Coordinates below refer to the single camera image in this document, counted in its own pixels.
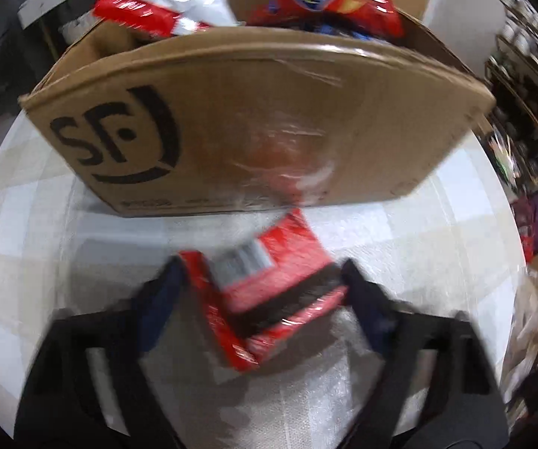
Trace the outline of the SF cardboard box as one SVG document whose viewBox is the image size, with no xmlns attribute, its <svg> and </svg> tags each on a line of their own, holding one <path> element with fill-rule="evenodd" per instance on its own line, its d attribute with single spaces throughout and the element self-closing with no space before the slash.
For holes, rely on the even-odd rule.
<svg viewBox="0 0 538 449">
<path fill-rule="evenodd" d="M 141 44 L 101 22 L 20 105 L 122 216 L 393 200 L 494 103 L 418 20 L 402 24 L 398 45 L 270 27 Z"/>
</svg>

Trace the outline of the shoe rack with shoes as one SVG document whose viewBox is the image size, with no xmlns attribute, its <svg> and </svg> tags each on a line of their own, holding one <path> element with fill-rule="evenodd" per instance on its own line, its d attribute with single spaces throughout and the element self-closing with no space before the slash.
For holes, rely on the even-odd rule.
<svg viewBox="0 0 538 449">
<path fill-rule="evenodd" d="M 499 0 L 504 24 L 485 62 L 495 97 L 482 144 L 499 178 L 518 196 L 538 190 L 538 13 L 527 0 Z"/>
</svg>

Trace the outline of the white red snack bag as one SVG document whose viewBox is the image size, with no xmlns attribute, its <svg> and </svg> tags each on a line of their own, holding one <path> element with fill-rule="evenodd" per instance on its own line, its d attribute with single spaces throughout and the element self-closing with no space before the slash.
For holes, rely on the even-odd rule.
<svg viewBox="0 0 538 449">
<path fill-rule="evenodd" d="M 97 0 L 93 15 L 161 39 L 238 26 L 228 0 Z"/>
</svg>

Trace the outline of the red snack packet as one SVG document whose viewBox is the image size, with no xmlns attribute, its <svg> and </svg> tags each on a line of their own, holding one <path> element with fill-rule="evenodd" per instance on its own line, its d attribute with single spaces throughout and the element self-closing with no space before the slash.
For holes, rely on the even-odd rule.
<svg viewBox="0 0 538 449">
<path fill-rule="evenodd" d="M 332 312 L 347 287 L 340 266 L 294 209 L 219 256 L 182 251 L 189 282 L 229 365 L 256 369 L 279 343 Z"/>
</svg>

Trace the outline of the checkered tablecloth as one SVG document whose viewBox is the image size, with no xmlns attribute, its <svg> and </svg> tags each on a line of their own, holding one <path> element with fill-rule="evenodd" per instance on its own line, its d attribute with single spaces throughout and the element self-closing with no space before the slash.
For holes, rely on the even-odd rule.
<svg viewBox="0 0 538 449">
<path fill-rule="evenodd" d="M 401 199 L 124 218 L 28 117 L 0 147 L 0 426 L 20 448 L 336 448 L 503 431 L 525 268 L 468 135 Z"/>
</svg>

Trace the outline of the red triangular chip bag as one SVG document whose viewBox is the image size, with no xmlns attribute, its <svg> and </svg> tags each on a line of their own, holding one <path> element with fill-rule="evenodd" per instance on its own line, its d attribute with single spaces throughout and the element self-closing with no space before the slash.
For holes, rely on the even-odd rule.
<svg viewBox="0 0 538 449">
<path fill-rule="evenodd" d="M 385 39 L 404 36 L 401 18 L 392 0 L 269 0 L 256 9 L 246 23 L 271 27 L 316 18 L 334 18 Z"/>
</svg>

